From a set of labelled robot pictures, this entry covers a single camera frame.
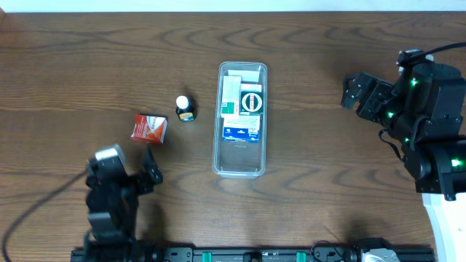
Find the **clear plastic container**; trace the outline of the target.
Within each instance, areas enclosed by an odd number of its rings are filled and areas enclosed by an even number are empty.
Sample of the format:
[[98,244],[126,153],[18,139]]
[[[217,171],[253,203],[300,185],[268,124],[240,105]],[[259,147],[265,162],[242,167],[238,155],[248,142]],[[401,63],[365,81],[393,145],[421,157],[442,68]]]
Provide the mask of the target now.
[[213,171],[254,179],[266,169],[267,67],[224,62],[218,71]]

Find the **blue Kool Fever box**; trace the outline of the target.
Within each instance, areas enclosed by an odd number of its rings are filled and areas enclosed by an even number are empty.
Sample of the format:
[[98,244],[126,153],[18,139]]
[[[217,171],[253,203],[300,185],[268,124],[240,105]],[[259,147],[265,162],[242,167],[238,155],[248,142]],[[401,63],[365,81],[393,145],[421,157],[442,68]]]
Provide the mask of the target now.
[[260,129],[260,116],[224,119],[222,137],[225,141],[257,143],[260,141]]

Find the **white green medicine box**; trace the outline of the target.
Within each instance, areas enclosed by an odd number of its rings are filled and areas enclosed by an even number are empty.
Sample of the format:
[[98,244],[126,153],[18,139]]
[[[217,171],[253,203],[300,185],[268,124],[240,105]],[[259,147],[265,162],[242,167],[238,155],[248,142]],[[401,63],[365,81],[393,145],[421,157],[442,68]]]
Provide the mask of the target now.
[[222,82],[221,117],[236,119],[239,117],[240,76],[225,76]]

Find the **green Zam-Buk box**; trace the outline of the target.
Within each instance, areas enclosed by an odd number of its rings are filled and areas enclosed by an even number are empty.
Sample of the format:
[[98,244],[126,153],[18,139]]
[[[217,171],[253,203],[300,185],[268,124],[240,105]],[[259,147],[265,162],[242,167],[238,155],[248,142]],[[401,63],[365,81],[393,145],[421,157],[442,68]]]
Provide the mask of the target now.
[[242,91],[240,93],[240,115],[261,115],[264,110],[264,98],[261,92]]

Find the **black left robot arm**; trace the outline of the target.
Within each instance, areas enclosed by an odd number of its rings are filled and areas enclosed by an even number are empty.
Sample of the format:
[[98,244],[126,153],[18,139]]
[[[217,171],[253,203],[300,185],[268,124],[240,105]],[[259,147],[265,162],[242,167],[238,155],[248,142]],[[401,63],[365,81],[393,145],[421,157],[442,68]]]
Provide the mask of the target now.
[[163,252],[135,236],[139,196],[154,191],[163,182],[151,148],[143,152],[142,169],[129,175],[119,145],[95,153],[89,160],[86,198],[90,232],[82,254],[73,251],[74,261],[162,261]]

